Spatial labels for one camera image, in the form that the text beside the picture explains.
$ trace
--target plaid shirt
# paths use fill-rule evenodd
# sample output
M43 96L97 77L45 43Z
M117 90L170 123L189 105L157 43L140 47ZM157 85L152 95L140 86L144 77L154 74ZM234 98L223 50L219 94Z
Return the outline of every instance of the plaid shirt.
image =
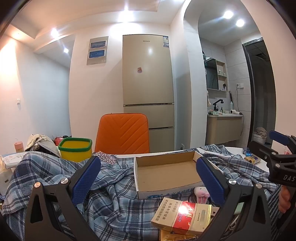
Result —
M205 150L230 155L223 146L203 147ZM268 182L268 174L247 161L235 156L223 161L205 155L225 172L227 178L234 178L239 184L252 185L260 182L270 195L277 185ZM158 240L159 230L150 224L162 198L138 200L133 176L133 158L116 158L109 155L114 164L102 161L101 171L93 183L83 204L78 209L102 241ZM3 204L3 215L14 233L24 240L26 208L35 182L43 185L57 184L62 177L71 177L86 161L75 163L34 152L28 153L14 171ZM188 200L191 192L171 196ZM71 235L61 215L59 220L65 232Z

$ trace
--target black faucet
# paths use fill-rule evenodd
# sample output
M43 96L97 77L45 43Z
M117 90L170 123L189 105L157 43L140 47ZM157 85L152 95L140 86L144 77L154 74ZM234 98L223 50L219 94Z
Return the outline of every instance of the black faucet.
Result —
M221 104L224 103L222 99L217 100L217 101L213 104L213 105L214 105L214 111L219 111L219 109L216 107L216 104L217 104L218 102L220 102L220 101L221 101Z

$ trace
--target red label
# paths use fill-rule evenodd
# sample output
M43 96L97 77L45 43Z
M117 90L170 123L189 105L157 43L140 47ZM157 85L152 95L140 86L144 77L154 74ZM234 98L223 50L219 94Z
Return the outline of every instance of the red label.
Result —
M192 216L194 213L195 203L182 202L178 209L178 214L173 228L189 230Z

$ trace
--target white table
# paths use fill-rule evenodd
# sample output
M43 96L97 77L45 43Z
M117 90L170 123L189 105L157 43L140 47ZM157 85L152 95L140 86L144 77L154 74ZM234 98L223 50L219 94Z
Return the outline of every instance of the white table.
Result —
M243 149L239 148L239 147L225 147L229 152L231 152L232 154L236 155L236 154L240 154L243 158L246 156L242 153ZM167 151L167 152L157 152L157 153L144 153L144 154L130 154L130 155L116 155L116 157L118 158L127 158L127 157L141 157L141 156L155 156L155 155L160 155L160 154L166 154L166 153L172 153L172 152L179 152L182 150L177 150L177 151ZM204 153L205 150L198 148L198 151L200 153ZM259 168L261 168L262 170L269 172L268 167L266 166L266 161L260 159L260 162L256 164L256 166L258 166Z

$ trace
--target hand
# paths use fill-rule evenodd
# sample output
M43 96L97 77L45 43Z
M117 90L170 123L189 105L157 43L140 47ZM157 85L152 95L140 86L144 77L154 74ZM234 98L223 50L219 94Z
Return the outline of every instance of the hand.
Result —
M285 213L291 206L290 203L290 192L286 186L281 186L281 191L279 192L279 211Z

